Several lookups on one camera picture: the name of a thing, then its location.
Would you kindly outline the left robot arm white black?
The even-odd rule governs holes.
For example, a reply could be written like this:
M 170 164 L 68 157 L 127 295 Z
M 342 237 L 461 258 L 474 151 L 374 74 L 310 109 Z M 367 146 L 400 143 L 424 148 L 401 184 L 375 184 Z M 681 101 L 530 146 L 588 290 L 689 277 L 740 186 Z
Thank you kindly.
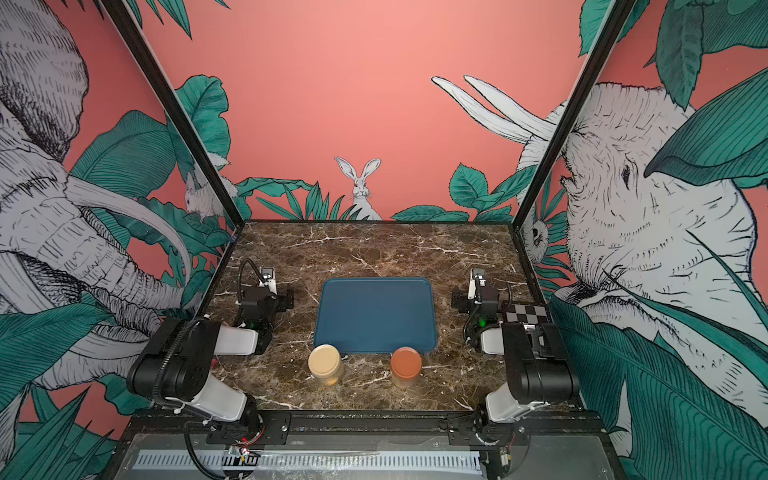
M 275 270 L 244 260 L 236 278 L 235 324 L 206 316 L 168 319 L 152 335 L 127 376 L 130 393 L 178 413 L 259 431 L 254 400 L 211 374 L 217 356 L 250 357 L 266 352 L 279 313 L 294 307 L 294 289 L 277 289 Z

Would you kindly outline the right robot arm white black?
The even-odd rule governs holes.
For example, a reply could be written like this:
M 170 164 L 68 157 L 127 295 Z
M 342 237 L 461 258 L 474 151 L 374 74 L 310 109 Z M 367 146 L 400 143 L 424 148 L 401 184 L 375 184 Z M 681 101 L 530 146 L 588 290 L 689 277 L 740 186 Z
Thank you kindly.
M 505 381 L 485 398 L 493 423 L 514 423 L 543 407 L 578 398 L 578 375 L 569 366 L 563 338 L 547 307 L 507 298 L 485 270 L 470 271 L 465 292 L 454 289 L 451 305 L 467 315 L 465 343 L 479 353 L 501 356 Z

